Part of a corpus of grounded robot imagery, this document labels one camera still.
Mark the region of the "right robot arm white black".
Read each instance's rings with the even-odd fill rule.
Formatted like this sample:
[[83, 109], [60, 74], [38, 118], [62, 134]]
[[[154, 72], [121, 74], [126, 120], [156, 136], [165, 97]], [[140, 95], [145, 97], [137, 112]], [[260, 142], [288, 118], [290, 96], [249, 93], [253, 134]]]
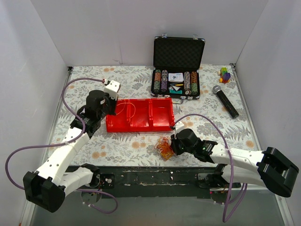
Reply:
[[299, 168], [278, 149], [268, 147], [265, 151], [247, 151], [237, 148], [227, 150], [215, 141], [201, 140], [193, 130], [182, 129], [171, 136], [171, 148], [176, 155], [190, 153], [199, 161], [223, 164], [224, 170], [213, 174], [218, 187], [230, 181], [263, 186], [271, 192], [290, 197]]

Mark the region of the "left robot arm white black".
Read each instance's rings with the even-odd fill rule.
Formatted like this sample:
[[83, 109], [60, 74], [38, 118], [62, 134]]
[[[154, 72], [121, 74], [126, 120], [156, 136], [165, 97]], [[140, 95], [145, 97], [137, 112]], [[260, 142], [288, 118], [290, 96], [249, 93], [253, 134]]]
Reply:
[[86, 104], [77, 111], [70, 124], [63, 145], [35, 172], [25, 174], [23, 183], [28, 201], [53, 213], [61, 207], [66, 196], [78, 188], [99, 186], [100, 171], [95, 165], [85, 163], [68, 175], [65, 172], [80, 149], [100, 128], [102, 119], [115, 115], [117, 100], [117, 93], [89, 92]]

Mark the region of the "red plastic compartment bin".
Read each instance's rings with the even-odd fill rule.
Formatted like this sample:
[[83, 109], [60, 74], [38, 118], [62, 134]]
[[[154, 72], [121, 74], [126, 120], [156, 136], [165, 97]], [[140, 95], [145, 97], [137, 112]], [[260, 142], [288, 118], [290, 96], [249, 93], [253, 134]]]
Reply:
[[173, 103], [170, 98], [122, 99], [117, 102], [130, 102], [137, 113], [132, 123], [116, 122], [116, 115], [106, 116], [108, 133], [165, 132], [175, 125]]

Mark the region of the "orange rubber band tangle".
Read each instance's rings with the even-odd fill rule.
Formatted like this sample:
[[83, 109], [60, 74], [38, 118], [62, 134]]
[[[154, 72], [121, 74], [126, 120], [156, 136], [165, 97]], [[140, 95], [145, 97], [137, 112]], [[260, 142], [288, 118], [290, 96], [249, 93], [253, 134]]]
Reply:
[[174, 155], [174, 151], [171, 148], [171, 141], [169, 137], [160, 137], [157, 140], [155, 149], [161, 155], [164, 161], [169, 160]]

